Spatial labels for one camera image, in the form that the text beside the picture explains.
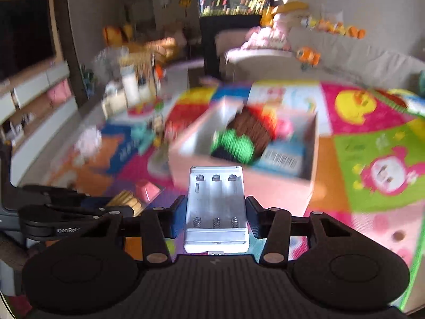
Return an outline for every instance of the green mat edge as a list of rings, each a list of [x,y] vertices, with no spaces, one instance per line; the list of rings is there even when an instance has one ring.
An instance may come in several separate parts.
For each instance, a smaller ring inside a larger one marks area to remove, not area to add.
[[[424,250],[424,241],[425,241],[425,217],[422,218],[422,227],[421,227],[421,233],[418,240],[418,245],[416,247],[415,257],[413,259],[412,265],[410,267],[410,282],[406,289],[406,291],[403,294],[403,299],[400,303],[400,310],[404,310],[404,307],[406,306],[407,301],[409,300],[409,296],[412,292],[413,285],[415,283],[416,275],[418,274],[419,266],[422,261],[422,253]]]

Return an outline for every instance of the pink ball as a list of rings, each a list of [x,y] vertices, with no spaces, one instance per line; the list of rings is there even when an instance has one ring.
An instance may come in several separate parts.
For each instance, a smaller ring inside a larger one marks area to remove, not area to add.
[[[294,134],[294,125],[290,120],[278,120],[275,134],[277,138],[288,140]]]

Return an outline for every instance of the aquarium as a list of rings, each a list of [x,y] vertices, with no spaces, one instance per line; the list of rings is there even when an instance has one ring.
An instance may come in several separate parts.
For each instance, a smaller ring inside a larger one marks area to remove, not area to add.
[[[199,17],[213,15],[261,15],[270,0],[199,0]]]

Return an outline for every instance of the television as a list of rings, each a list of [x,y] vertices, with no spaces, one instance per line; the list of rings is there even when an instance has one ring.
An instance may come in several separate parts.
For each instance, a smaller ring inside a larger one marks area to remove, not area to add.
[[[55,54],[49,0],[0,0],[0,82]]]

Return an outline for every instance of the play mat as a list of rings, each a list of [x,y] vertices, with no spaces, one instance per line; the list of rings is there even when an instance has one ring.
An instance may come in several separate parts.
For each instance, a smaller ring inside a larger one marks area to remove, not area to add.
[[[142,104],[101,127],[103,143],[94,158],[80,162],[70,150],[52,173],[50,184],[73,186],[92,196],[113,196],[121,190],[135,193],[135,184],[148,180],[163,189],[151,207],[169,207],[186,189],[173,186],[167,149],[153,147],[152,138],[134,131],[154,114],[175,125],[188,125],[224,96],[317,111],[318,168],[305,214],[324,211],[400,255],[411,270],[411,284],[396,303],[403,309],[422,256],[425,120],[402,115],[359,88],[257,82],[196,88],[167,101]],[[248,253],[258,258],[264,243],[250,234]],[[183,233],[167,244],[173,257],[185,253]],[[290,258],[306,248],[305,238],[292,238]]]

